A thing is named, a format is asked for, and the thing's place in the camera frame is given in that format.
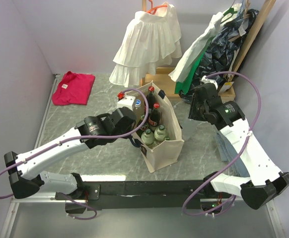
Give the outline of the green glass bottle labelled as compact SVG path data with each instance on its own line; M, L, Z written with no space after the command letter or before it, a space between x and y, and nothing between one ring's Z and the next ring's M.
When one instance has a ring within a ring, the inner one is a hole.
M141 115L138 125L140 125L141 123L143 124L140 127L139 131L144 132L148 129L148 119L145 117L145 114Z

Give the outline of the clear glass bottle green cap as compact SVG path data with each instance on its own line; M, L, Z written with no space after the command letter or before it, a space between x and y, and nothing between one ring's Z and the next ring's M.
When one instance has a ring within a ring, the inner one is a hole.
M159 127L154 131L154 137L156 141L162 142L166 136L167 136L166 127L163 124L159 125Z
M148 128L146 129L142 135L141 135L141 139L144 142L145 145L150 146L154 143L154 134L153 132Z

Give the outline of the small cola bottle red cap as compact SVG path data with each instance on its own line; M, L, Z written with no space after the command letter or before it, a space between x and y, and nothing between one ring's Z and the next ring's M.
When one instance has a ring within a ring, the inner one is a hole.
M153 109L148 119L149 128L155 131L161 123L160 103L154 103Z

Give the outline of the large cola bottle red cap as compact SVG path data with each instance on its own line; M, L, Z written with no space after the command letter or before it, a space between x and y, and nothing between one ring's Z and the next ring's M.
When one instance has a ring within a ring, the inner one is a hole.
M146 100L148 102L148 107L146 106L146 104L144 104L144 111L145 112L148 111L148 117L151 114L151 111L154 107L154 104L158 102L154 92L155 92L155 88L153 86L149 86L148 87L148 94L146 96Z

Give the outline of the beige canvas tote bag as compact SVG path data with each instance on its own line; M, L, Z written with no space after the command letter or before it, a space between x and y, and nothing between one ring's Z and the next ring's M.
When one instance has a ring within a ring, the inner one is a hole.
M155 88L154 95L161 105L161 123L166 126L167 135L170 137L170 140L163 141L153 148L150 148L144 144L144 142L136 133L133 133L132 136L134 139L140 141L140 151L144 161L149 172L153 173L159 169L177 162L184 144L184 140L182 139L182 130L174 112L173 106L168 97L165 95L164 91L153 82L139 87L138 90L147 95L148 88L150 86Z

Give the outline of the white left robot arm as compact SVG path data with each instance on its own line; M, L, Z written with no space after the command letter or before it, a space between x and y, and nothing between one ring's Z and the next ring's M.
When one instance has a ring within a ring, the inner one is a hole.
M82 198L87 188L79 174L62 175L45 169L76 153L112 143L120 135L127 138L135 124L133 111L122 107L110 114L86 117L62 136L32 151L5 154L13 196L23 199L44 191Z

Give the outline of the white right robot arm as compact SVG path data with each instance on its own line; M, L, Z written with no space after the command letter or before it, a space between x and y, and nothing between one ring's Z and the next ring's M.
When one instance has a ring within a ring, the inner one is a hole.
M238 104L233 101L223 103L214 84L206 83L195 88L189 117L215 125L248 171L244 178L228 176L223 171L214 172L192 195L201 190L207 197L224 192L242 197L250 208L257 210L289 187L289 172L282 172L269 158Z

